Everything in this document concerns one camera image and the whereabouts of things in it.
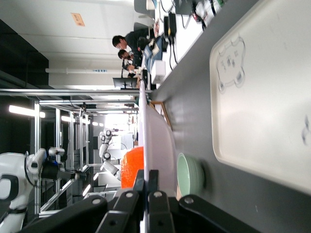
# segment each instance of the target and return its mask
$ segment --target cartoon drawing on tray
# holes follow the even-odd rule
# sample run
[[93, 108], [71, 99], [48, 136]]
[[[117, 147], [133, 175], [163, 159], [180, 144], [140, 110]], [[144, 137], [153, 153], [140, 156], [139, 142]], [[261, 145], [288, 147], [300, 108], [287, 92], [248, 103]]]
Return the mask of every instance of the cartoon drawing on tray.
[[219, 77], [219, 91], [223, 94], [225, 89], [235, 84], [236, 87], [243, 86], [245, 73], [243, 62], [245, 56], [245, 43], [239, 36], [236, 40], [226, 44], [219, 51], [217, 57], [217, 72]]
[[309, 128], [309, 119], [308, 116], [305, 117], [305, 127], [301, 132], [302, 141], [306, 146], [311, 145], [311, 132]]

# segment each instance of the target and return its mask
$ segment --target green bowl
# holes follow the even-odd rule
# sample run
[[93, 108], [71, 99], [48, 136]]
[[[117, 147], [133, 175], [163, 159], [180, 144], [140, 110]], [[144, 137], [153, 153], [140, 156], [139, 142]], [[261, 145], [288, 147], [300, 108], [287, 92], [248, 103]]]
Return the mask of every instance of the green bowl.
[[182, 196], [199, 195], [204, 184], [204, 172], [200, 162], [192, 156], [180, 153], [177, 159], [177, 180]]

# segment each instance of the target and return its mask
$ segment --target black ceiling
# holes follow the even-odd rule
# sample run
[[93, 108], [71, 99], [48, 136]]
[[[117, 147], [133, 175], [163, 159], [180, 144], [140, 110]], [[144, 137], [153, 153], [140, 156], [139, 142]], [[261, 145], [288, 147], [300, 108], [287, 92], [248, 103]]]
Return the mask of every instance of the black ceiling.
[[0, 88], [51, 89], [48, 67], [47, 58], [0, 20]]

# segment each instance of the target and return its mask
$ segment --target black shirt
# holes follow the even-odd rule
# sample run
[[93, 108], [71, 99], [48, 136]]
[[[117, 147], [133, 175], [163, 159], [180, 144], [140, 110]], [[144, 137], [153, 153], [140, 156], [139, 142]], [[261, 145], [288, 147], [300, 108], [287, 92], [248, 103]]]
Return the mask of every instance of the black shirt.
[[[138, 51], [137, 41], [140, 37], [147, 37], [149, 35], [149, 29], [139, 29], [134, 32], [130, 32], [125, 36], [125, 41], [127, 45], [131, 48], [132, 52], [134, 53], [133, 65], [141, 66], [142, 61], [142, 53]], [[150, 30], [150, 37], [154, 38], [155, 34], [153, 29]]]

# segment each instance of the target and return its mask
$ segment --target orange object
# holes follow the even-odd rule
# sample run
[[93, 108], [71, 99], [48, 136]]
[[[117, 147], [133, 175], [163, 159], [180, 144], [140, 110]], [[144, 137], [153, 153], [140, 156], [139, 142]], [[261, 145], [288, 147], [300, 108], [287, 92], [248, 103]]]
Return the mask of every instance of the orange object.
[[144, 169], [144, 147], [136, 147], [124, 155], [121, 161], [121, 188], [132, 188], [140, 169]]

